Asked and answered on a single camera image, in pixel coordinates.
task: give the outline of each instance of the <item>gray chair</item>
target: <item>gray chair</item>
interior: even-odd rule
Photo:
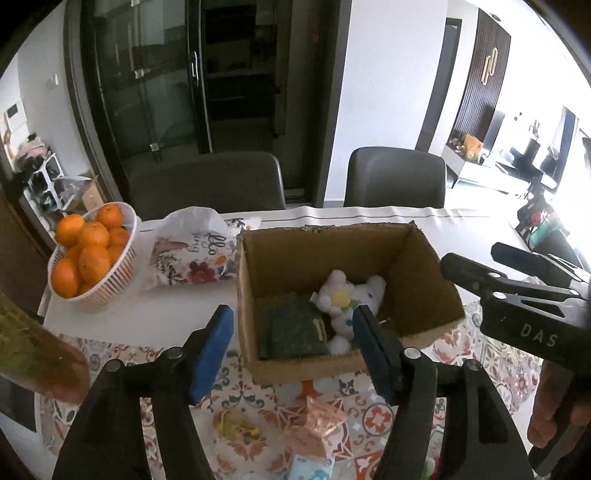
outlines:
[[[194,155],[172,148],[163,151],[163,163],[133,173],[129,185],[142,220],[190,206],[219,213],[285,209],[279,162],[266,152]]]
[[[443,208],[441,157],[404,148],[363,147],[351,154],[345,206]]]

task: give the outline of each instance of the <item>floral pouch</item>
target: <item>floral pouch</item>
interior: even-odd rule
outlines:
[[[223,220],[202,207],[171,213],[156,233],[144,290],[236,278],[236,237],[260,224],[260,217]]]

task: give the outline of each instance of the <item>hand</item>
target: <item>hand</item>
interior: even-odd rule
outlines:
[[[556,434],[557,426],[554,421],[554,413],[558,408],[558,400],[553,395],[550,388],[550,365],[549,362],[544,362],[542,365],[542,372],[540,375],[540,385],[535,394],[534,411],[531,415],[530,426],[527,429],[527,437],[529,441],[538,448],[544,448],[548,442]],[[570,422],[573,425],[585,427],[591,421],[591,397],[586,396],[575,401],[573,411],[570,414]],[[570,453],[577,445],[581,434],[574,440],[574,442],[567,448],[567,453]]]

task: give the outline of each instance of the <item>door handle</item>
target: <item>door handle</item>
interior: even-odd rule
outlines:
[[[199,85],[199,59],[197,52],[192,52],[193,58],[191,59],[191,76],[195,79],[195,84]]]

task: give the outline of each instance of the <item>table runner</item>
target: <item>table runner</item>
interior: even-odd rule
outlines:
[[[537,387],[541,359],[483,335],[479,326],[482,309],[478,302],[465,306],[464,321],[436,340],[423,352],[433,360],[461,365],[464,359],[482,363],[510,413]],[[161,352],[146,347],[133,347],[61,335],[79,348],[89,361],[91,381],[104,364],[119,358],[126,364],[153,361]],[[191,407],[203,449],[215,476],[219,479],[281,479],[290,462],[290,452],[282,430],[302,418],[306,396],[312,395],[335,405],[348,414],[340,428],[340,442],[335,451],[334,480],[371,478],[386,445],[394,422],[396,407],[387,405],[376,394],[369,377],[363,372],[287,385],[258,385],[244,368],[238,344],[233,340],[212,393]],[[165,479],[158,450],[150,399],[140,401],[142,428],[148,463],[155,480]],[[226,408],[237,407],[260,429],[262,436],[249,445],[219,438],[215,422]],[[75,418],[77,406],[41,398],[41,431],[46,447],[59,454],[63,440]],[[443,439],[446,401],[438,398],[428,457],[437,463]],[[437,478],[437,471],[431,479]]]

